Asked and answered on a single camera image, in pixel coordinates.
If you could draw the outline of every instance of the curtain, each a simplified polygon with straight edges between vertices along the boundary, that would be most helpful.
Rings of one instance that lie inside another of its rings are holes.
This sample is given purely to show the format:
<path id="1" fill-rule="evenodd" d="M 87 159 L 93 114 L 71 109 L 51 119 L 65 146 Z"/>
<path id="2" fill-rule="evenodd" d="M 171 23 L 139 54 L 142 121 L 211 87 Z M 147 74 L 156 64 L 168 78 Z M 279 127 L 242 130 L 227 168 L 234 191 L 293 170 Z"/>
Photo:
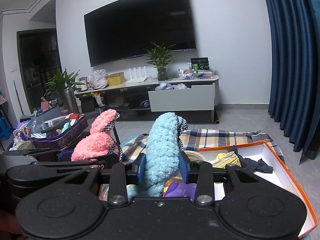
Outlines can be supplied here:
<path id="1" fill-rule="evenodd" d="M 293 150 L 314 158 L 320 143 L 320 0 L 266 0 L 271 28 L 272 79 L 268 112 Z"/>

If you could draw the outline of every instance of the drawer front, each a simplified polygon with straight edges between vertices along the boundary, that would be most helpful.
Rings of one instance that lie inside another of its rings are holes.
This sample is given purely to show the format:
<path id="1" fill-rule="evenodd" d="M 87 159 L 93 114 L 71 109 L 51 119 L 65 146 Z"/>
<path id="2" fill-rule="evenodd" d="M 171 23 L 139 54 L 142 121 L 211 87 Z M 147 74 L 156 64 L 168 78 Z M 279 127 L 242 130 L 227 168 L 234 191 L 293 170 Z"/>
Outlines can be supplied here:
<path id="1" fill-rule="evenodd" d="M 149 91 L 152 112 L 194 111 L 214 109 L 214 85 L 192 86 L 190 89 Z"/>

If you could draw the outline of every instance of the doorway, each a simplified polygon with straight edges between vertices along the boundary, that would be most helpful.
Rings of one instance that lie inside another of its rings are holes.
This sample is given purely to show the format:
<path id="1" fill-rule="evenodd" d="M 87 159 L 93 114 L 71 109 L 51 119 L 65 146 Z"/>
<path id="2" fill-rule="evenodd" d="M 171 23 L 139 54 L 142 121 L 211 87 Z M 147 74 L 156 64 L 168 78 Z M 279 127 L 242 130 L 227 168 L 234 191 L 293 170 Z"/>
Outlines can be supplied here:
<path id="1" fill-rule="evenodd" d="M 41 107 L 45 84 L 61 70 L 56 29 L 17 32 L 18 57 L 23 88 L 30 111 Z"/>

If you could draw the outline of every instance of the yellow towel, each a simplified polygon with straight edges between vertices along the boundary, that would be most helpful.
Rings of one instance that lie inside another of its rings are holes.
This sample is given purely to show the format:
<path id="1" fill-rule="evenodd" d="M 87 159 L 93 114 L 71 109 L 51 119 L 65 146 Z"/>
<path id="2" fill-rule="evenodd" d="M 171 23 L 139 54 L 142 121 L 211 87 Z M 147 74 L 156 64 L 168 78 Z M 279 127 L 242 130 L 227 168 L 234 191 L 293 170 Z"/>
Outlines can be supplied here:
<path id="1" fill-rule="evenodd" d="M 224 168 L 227 164 L 232 163 L 241 167 L 241 162 L 235 152 L 219 153 L 212 164 L 214 168 Z"/>

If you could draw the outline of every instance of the purple package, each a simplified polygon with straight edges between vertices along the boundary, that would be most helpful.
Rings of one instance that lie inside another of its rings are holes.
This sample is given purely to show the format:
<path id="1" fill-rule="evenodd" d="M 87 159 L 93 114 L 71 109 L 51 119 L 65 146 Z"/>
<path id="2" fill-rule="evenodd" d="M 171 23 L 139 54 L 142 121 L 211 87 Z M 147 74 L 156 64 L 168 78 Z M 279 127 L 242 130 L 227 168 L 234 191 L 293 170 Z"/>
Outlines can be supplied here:
<path id="1" fill-rule="evenodd" d="M 193 201 L 193 198 L 196 194 L 196 184 L 185 184 L 185 183 L 178 183 L 178 182 L 172 182 L 167 192 L 165 193 L 164 197 L 184 197 L 188 196 L 191 201 Z"/>

